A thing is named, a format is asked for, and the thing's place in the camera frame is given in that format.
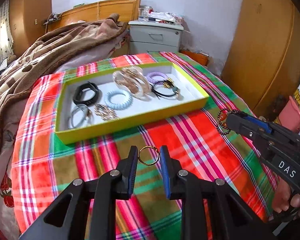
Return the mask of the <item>right hand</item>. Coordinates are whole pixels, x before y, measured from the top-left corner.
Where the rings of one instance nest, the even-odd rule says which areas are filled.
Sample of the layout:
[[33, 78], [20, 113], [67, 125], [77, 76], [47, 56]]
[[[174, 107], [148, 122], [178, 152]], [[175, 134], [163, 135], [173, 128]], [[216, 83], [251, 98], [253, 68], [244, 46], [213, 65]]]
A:
[[291, 194], [290, 186], [280, 178], [272, 201], [273, 210], [281, 213], [282, 211], [287, 211], [290, 206], [294, 208], [300, 207], [300, 195], [296, 194], [291, 198]]

